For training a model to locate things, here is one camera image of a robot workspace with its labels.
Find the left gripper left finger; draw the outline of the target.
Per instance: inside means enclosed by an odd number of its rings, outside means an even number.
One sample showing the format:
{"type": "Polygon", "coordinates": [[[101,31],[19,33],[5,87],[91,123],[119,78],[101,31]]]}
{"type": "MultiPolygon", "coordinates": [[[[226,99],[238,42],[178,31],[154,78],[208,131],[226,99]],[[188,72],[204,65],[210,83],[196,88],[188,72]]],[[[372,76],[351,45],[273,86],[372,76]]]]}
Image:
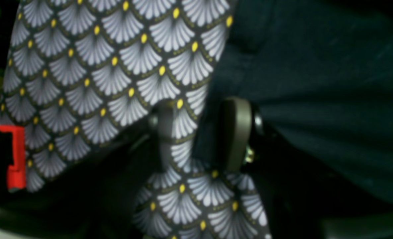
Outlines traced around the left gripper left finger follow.
{"type": "Polygon", "coordinates": [[[37,193],[7,189],[7,139],[0,138],[0,229],[41,239],[127,238],[134,200],[172,129],[173,100],[123,130],[37,193]]]}

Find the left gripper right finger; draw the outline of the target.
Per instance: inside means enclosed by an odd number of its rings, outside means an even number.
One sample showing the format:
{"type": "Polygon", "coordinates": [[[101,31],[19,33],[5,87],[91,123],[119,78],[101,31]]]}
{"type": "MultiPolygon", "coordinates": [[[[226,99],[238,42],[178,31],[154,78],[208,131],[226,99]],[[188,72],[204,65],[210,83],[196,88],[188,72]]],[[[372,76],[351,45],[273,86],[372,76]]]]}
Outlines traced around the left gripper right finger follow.
{"type": "Polygon", "coordinates": [[[257,106],[228,97],[219,108],[218,165],[254,180],[274,239],[393,239],[393,205],[292,146],[257,106]]]}

